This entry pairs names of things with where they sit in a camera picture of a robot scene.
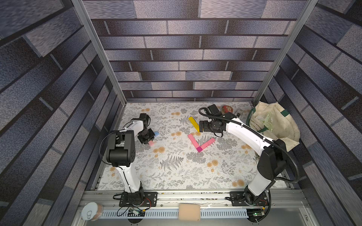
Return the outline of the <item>pink block one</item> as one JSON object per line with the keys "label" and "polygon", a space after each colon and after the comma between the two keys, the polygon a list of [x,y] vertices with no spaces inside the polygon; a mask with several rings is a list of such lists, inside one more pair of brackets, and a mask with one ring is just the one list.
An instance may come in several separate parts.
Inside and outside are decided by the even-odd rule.
{"label": "pink block one", "polygon": [[216,141],[216,140],[215,140],[214,138],[212,138],[212,139],[208,140],[207,143],[208,143],[209,145],[211,145],[211,144],[213,144],[215,141]]}

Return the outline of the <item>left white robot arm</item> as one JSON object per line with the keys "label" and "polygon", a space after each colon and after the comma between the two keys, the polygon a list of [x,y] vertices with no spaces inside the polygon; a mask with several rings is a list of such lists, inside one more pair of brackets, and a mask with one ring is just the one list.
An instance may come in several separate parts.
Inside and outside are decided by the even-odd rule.
{"label": "left white robot arm", "polygon": [[149,129],[150,117],[140,114],[133,118],[119,131],[113,131],[107,138],[106,161],[119,171],[123,184],[124,196],[129,202],[142,202],[144,192],[138,179],[133,162],[136,157],[135,141],[149,145],[155,138],[155,133]]}

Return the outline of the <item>pink block five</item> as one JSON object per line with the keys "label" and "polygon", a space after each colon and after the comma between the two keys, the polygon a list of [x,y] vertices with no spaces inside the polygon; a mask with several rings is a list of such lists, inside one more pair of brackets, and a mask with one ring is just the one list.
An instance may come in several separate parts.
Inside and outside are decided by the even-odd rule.
{"label": "pink block five", "polygon": [[196,140],[195,140],[195,138],[194,138],[194,136],[192,134],[189,134],[188,138],[192,143],[196,142]]}

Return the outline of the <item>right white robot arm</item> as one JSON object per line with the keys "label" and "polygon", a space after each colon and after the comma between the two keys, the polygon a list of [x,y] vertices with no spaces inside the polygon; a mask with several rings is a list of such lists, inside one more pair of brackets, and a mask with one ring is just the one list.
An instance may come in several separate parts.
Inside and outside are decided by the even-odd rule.
{"label": "right white robot arm", "polygon": [[[245,187],[243,195],[232,198],[232,201],[244,202],[248,206],[261,204],[265,200],[264,194],[277,181],[297,183],[300,180],[298,164],[286,150],[284,141],[268,138],[236,118],[233,114],[222,116],[208,116],[207,121],[199,122],[201,132],[223,133],[228,132],[250,146],[259,156],[257,173],[253,180]],[[294,179],[286,179],[279,175],[287,164],[294,167]]]}

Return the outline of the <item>pink block two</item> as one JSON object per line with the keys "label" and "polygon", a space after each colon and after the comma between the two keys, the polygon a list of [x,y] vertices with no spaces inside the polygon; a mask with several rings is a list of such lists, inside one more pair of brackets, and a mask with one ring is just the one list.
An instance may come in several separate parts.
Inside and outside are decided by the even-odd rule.
{"label": "pink block two", "polygon": [[209,147],[208,143],[204,143],[203,145],[200,146],[202,148],[202,150],[206,149],[207,147]]}

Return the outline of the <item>pink block three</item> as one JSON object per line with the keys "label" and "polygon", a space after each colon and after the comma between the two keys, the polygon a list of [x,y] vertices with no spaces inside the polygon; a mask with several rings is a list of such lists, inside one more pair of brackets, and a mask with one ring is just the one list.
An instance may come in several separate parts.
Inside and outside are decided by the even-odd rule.
{"label": "pink block three", "polygon": [[196,140],[192,141],[192,144],[196,149],[200,147]]}

